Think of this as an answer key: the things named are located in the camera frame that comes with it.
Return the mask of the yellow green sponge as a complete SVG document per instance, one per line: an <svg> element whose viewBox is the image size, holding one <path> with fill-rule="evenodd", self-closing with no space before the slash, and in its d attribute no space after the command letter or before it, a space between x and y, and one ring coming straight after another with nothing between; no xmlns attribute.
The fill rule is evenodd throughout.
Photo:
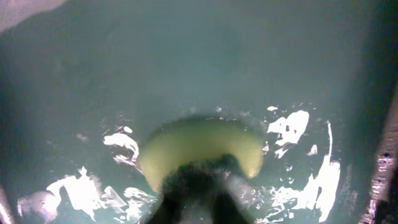
<svg viewBox="0 0 398 224"><path fill-rule="evenodd" d="M160 192L168 178L186 165L231 156L251 179L263 165L262 136L239 120L186 117L164 124L144 142L137 161L150 188Z"/></svg>

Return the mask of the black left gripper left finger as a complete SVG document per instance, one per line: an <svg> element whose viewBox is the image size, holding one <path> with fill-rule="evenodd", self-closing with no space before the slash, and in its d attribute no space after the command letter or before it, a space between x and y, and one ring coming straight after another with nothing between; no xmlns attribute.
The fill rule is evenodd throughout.
<svg viewBox="0 0 398 224"><path fill-rule="evenodd" d="M181 166L160 185L160 202L147 224L212 223L215 175L194 166Z"/></svg>

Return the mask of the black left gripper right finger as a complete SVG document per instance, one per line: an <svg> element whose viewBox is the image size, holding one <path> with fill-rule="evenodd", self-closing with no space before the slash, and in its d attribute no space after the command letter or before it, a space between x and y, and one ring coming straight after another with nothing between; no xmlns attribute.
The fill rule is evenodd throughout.
<svg viewBox="0 0 398 224"><path fill-rule="evenodd" d="M249 189L248 180L232 155L222 156L215 162L216 195L211 209L215 224L250 224L252 216L240 198Z"/></svg>

